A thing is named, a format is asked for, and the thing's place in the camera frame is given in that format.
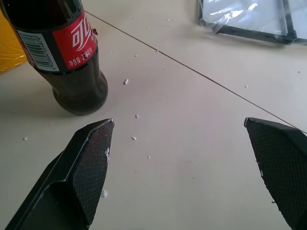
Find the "black frame with clear film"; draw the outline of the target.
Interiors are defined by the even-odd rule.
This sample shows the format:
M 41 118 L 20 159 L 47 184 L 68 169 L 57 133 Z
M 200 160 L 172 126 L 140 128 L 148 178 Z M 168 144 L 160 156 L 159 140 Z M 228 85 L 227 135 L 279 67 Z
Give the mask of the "black frame with clear film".
M 199 22 L 215 34 L 307 46 L 307 0 L 199 0 Z

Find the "yellow plastic container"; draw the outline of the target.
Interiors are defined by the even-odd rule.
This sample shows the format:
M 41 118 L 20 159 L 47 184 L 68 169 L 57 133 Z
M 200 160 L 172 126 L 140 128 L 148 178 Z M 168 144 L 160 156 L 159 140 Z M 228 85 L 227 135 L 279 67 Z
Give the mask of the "yellow plastic container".
M 0 10 L 0 74 L 26 61 L 26 55 L 13 29 Z

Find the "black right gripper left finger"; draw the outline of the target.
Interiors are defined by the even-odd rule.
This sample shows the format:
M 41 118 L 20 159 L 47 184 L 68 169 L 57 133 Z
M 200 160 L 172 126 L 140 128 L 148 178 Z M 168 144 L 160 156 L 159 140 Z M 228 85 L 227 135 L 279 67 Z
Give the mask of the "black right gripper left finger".
M 89 230 L 106 179 L 113 119 L 77 130 L 5 230 Z

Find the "cola bottle with red label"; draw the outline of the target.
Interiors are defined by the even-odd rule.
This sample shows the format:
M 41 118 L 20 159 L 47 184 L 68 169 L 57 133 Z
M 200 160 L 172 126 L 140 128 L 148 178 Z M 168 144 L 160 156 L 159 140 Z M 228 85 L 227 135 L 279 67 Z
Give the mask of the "cola bottle with red label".
M 103 106 L 108 84 L 82 0 L 0 0 L 0 10 L 63 109 L 89 115 Z

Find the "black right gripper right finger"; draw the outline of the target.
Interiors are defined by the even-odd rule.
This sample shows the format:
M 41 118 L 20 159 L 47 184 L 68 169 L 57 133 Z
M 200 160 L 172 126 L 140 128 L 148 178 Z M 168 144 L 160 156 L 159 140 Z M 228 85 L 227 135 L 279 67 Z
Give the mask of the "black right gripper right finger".
M 281 123 L 244 121 L 260 175 L 292 230 L 307 230 L 307 136 Z

